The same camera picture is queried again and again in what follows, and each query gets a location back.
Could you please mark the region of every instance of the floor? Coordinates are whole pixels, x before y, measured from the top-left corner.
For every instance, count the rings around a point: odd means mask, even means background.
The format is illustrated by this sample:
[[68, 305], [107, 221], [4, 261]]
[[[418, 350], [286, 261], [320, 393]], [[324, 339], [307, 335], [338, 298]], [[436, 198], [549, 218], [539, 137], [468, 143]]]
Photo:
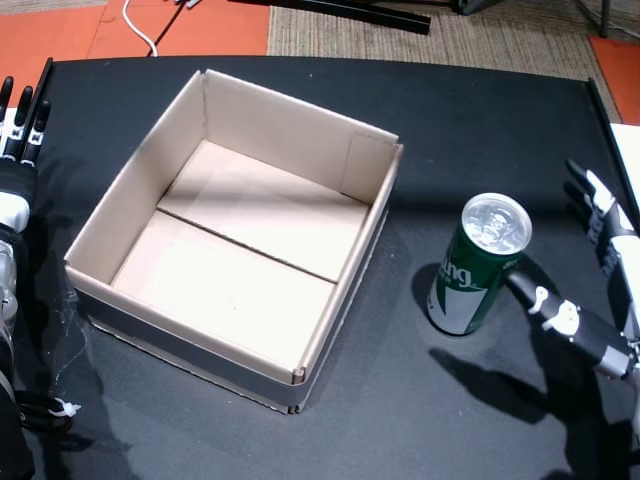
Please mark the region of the floor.
[[[0, 51], [0, 77], [13, 75], [21, 88], [37, 82], [48, 56], [76, 60], [146, 55], [148, 47], [122, 19], [123, 1], [2, 0], [0, 31], [5, 41]], [[640, 45], [587, 37], [595, 30], [588, 22], [579, 25], [573, 21], [582, 19], [575, 12], [567, 9], [563, 19], [564, 11], [540, 13], [539, 3], [528, 5], [527, 1], [510, 0], [473, 17], [438, 12], [432, 34], [421, 37], [319, 14], [202, 0], [193, 10], [180, 13], [159, 50], [161, 55], [383, 58], [567, 78], [591, 76], [597, 82], [600, 79], [601, 92], [606, 90], [603, 97], [605, 103], [610, 100], [612, 120], [640, 125]], [[176, 8], [172, 0], [131, 0], [129, 16], [155, 39]], [[536, 12], [542, 23], [529, 23], [525, 29], [519, 18], [509, 18], [510, 11], [524, 12], [527, 19]], [[629, 10], [621, 12], [618, 22], [633, 28], [635, 16]], [[483, 41], [484, 50], [478, 50]], [[497, 41], [504, 45], [496, 48]], [[537, 47], [529, 51], [533, 44]]]

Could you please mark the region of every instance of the black metal bar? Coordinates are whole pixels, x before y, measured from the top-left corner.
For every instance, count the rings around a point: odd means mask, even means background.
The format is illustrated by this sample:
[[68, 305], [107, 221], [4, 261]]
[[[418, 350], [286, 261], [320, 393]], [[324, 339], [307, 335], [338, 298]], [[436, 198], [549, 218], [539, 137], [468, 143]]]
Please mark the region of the black metal bar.
[[611, 0], [602, 0], [602, 10], [600, 11], [600, 36], [609, 36], [609, 14], [611, 13]]
[[636, 231], [640, 231], [640, 210], [638, 209], [638, 204], [633, 193], [633, 187], [631, 186], [631, 182], [629, 181], [629, 175], [627, 174], [627, 170], [624, 166], [624, 161], [622, 160], [622, 155], [620, 154], [620, 150], [618, 149], [618, 142], [616, 142], [616, 137], [613, 135], [613, 130], [611, 130], [611, 123], [609, 122], [609, 117], [604, 108], [604, 104], [602, 103], [602, 97], [600, 97], [598, 87], [596, 86], [596, 82], [593, 80], [593, 78], [589, 79], [588, 90], [591, 94], [598, 119], [600, 120], [600, 124], [602, 125], [602, 130], [607, 142], [607, 146], [609, 147], [609, 150], [613, 155], [613, 164], [616, 173], [618, 174], [618, 178], [622, 183], [622, 189], [624, 190], [624, 195], [626, 197], [625, 199], [618, 198], [618, 200], [621, 201], [622, 206], [625, 207], [627, 213], [631, 217], [631, 222], [633, 223]]
[[236, 3], [271, 5], [295, 8], [310, 12], [326, 13], [337, 17], [351, 18], [362, 22], [397, 28], [408, 32], [427, 35], [431, 18], [414, 13], [401, 12], [390, 8], [377, 7], [349, 0], [230, 0]]

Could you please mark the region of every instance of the orange floor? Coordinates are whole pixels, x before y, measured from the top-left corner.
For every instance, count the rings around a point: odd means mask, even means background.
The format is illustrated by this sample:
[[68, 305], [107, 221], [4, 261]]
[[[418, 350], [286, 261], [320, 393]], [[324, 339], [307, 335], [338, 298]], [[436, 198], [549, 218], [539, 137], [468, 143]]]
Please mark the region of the orange floor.
[[640, 46], [600, 37], [592, 37], [591, 45], [622, 122], [640, 125]]
[[[0, 78], [14, 91], [37, 83], [47, 57], [56, 60], [144, 56], [148, 47], [122, 19], [124, 0], [100, 7], [0, 16]], [[173, 0], [131, 0], [131, 20], [155, 39], [177, 6]], [[227, 0], [203, 0], [183, 10], [160, 43], [161, 55], [265, 55], [269, 9]], [[622, 121], [640, 125], [640, 46], [591, 39]]]

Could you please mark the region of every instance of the metal stand leg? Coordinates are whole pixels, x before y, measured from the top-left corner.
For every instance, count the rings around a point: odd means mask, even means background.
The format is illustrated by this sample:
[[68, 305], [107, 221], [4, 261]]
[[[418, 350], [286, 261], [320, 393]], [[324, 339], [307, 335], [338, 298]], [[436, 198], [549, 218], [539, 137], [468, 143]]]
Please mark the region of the metal stand leg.
[[600, 36], [609, 36], [609, 13], [611, 11], [611, 0], [602, 0], [602, 11], [600, 12]]

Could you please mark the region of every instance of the can lid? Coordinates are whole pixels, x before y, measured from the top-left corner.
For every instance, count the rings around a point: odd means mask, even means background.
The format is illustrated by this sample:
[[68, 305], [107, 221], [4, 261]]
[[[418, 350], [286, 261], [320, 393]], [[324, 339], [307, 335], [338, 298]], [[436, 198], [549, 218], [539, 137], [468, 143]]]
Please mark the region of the can lid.
[[523, 251], [531, 240], [531, 219], [514, 199], [500, 193], [481, 193], [462, 210], [462, 228], [482, 250], [494, 255]]

